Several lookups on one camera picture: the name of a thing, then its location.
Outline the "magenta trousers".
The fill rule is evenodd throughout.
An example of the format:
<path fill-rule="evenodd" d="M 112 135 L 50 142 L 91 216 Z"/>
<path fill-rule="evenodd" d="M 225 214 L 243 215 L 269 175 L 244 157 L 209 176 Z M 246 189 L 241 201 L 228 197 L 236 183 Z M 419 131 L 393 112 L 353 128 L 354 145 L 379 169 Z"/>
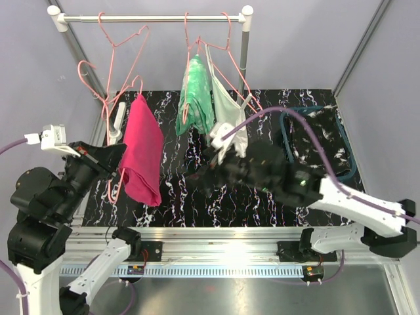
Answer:
<path fill-rule="evenodd" d="M 141 94 L 131 103 L 123 143 L 127 149 L 119 170 L 125 193 L 139 203 L 151 207 L 160 205 L 163 133 Z"/>

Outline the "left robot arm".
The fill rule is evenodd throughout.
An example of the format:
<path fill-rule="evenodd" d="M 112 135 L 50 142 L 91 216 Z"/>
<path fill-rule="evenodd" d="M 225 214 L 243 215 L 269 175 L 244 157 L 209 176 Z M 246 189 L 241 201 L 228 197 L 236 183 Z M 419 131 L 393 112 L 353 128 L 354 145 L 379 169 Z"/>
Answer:
<path fill-rule="evenodd" d="M 116 176 L 127 147 L 72 142 L 64 149 L 61 177 L 44 167 L 30 169 L 16 181 L 10 198 L 18 208 L 18 217 L 9 232 L 7 250 L 21 314 L 89 314 L 93 299 L 112 271 L 142 253 L 140 233 L 119 227 L 82 275 L 66 287 L 59 286 L 75 211 L 97 180 Z"/>

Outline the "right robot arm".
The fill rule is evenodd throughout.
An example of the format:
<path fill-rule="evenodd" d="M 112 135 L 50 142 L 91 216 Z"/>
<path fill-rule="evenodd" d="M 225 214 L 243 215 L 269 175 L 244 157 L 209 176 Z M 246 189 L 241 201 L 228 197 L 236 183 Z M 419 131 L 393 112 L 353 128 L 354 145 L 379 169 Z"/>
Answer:
<path fill-rule="evenodd" d="M 352 220 L 346 226 L 305 228 L 293 253 L 300 261 L 335 251 L 369 249 L 373 254 L 400 259 L 417 247 L 417 232 L 407 227 L 415 216 L 409 199 L 388 202 L 348 186 L 337 188 L 319 169 L 288 162 L 278 146 L 256 141 L 245 157 L 229 149 L 222 160 L 220 150 L 205 150 L 205 165 L 187 176 L 188 185 L 210 196 L 222 186 L 247 186 L 272 195 L 289 207 L 308 207 Z"/>

